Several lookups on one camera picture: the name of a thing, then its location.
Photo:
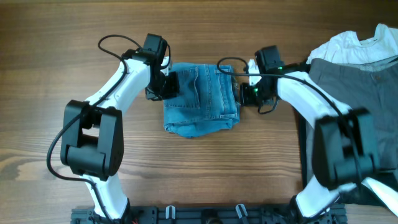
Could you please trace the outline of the light blue denim jeans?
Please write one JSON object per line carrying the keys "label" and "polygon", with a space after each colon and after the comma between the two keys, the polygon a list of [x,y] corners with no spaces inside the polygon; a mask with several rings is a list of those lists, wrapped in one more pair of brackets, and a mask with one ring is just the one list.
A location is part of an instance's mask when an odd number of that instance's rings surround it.
{"label": "light blue denim jeans", "polygon": [[238,83],[216,65],[176,63],[172,72],[180,85],[177,97],[164,100],[164,129],[197,138],[240,122]]}

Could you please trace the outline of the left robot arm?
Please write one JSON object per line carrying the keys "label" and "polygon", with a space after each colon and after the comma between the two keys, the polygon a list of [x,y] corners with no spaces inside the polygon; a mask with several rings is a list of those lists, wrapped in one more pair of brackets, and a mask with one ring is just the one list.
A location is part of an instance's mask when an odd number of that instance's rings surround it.
{"label": "left robot arm", "polygon": [[178,78],[169,74],[170,45],[160,35],[148,34],[144,45],[117,55],[118,70],[94,95],[84,101],[71,100],[65,107],[63,128],[47,153],[51,165],[55,145],[61,144],[60,160],[73,177],[84,182],[95,206],[88,210],[91,223],[132,223],[130,201],[118,176],[124,155],[123,115],[141,91],[151,101],[174,98],[179,92]]}

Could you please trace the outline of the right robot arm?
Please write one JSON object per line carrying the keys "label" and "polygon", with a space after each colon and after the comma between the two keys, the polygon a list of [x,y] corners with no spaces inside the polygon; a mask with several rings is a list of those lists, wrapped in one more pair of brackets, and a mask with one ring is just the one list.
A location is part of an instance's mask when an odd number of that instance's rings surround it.
{"label": "right robot arm", "polygon": [[374,121],[365,108],[349,106],[313,80],[325,63],[286,64],[272,45],[258,50],[243,68],[257,82],[243,83],[244,105],[262,107],[283,100],[312,127],[312,177],[290,201],[292,223],[308,223],[324,216],[346,193],[357,190],[380,168]]}

